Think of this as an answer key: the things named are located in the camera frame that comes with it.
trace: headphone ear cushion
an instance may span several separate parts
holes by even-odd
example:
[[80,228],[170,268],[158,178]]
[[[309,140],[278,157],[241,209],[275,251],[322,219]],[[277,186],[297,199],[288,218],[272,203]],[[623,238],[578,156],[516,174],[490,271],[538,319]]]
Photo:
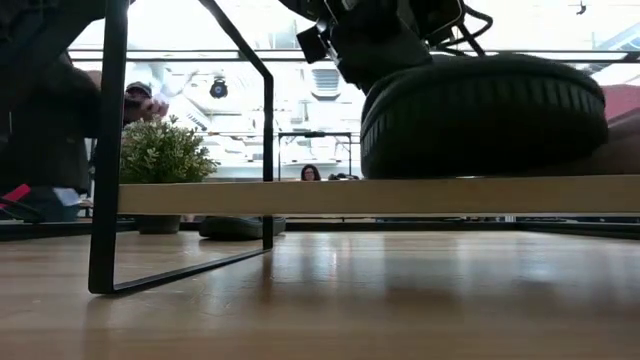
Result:
[[469,57],[381,81],[360,135],[370,179],[517,173],[589,156],[608,138],[600,86],[549,60]]

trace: potted plant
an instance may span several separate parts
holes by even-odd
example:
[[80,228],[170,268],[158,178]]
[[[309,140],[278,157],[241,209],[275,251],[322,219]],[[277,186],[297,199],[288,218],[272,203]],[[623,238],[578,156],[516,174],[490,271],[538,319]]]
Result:
[[[202,182],[216,171],[217,163],[209,158],[209,149],[195,130],[156,118],[134,122],[122,134],[120,183],[167,184]],[[136,216],[141,234],[175,234],[180,229],[180,215]]]

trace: woman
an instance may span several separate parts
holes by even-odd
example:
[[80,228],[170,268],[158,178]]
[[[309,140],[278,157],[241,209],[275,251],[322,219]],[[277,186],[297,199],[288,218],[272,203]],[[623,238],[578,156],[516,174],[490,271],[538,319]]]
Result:
[[318,168],[309,164],[305,165],[302,168],[302,172],[300,173],[300,180],[302,181],[321,181],[320,171]]

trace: spotlight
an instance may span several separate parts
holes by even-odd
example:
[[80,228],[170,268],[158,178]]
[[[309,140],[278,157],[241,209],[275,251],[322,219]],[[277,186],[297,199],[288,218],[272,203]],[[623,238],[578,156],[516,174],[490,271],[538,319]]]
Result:
[[587,5],[585,5],[582,1],[580,1],[580,10],[576,13],[576,15],[582,15],[587,12]]
[[211,85],[209,94],[214,99],[222,99],[224,97],[227,97],[227,95],[229,94],[229,90],[227,89],[227,83],[224,78],[217,77],[213,80],[213,85]]

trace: cap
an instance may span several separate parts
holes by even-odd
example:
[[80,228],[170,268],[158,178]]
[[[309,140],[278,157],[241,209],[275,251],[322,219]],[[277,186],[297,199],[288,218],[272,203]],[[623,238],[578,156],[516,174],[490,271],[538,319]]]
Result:
[[140,81],[136,81],[134,83],[127,85],[127,89],[125,91],[129,92],[131,90],[142,91],[148,97],[153,97],[153,91],[151,91],[151,86]]

